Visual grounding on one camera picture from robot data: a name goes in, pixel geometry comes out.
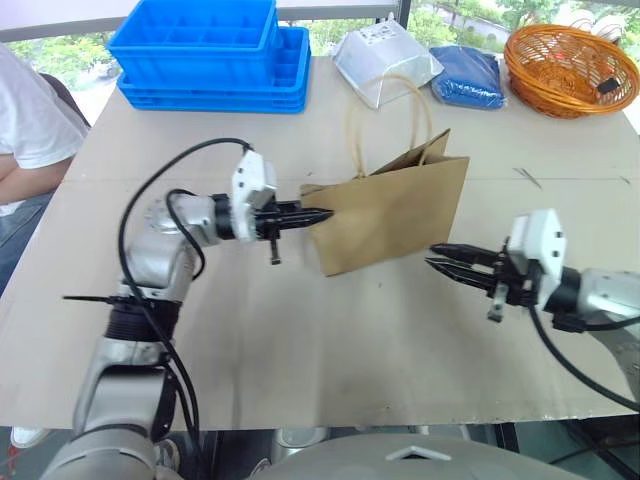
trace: white t-shirt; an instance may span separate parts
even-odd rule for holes
[[[0,43],[0,154],[20,168],[40,168],[75,155],[88,128],[55,90]],[[21,202],[0,206],[0,216]]]

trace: printed label on bag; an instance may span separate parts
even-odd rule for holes
[[[389,25],[385,23],[378,23],[369,27],[361,28],[360,35],[362,35],[367,45],[373,45],[395,37],[396,32],[394,32]]]

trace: white plastic bag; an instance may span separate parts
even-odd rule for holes
[[[393,81],[375,81],[401,75],[416,87],[442,72],[442,65],[394,20],[349,32],[336,47],[333,63],[362,100],[373,109],[408,90]]]

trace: orange wicker basket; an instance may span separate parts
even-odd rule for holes
[[[616,112],[638,95],[633,61],[615,45],[576,28],[521,28],[509,37],[504,56],[513,92],[552,117]]]

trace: brown paper bag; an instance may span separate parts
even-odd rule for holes
[[[369,176],[300,188],[302,206],[334,211],[309,229],[325,275],[447,241],[469,163],[444,155],[449,131]]]

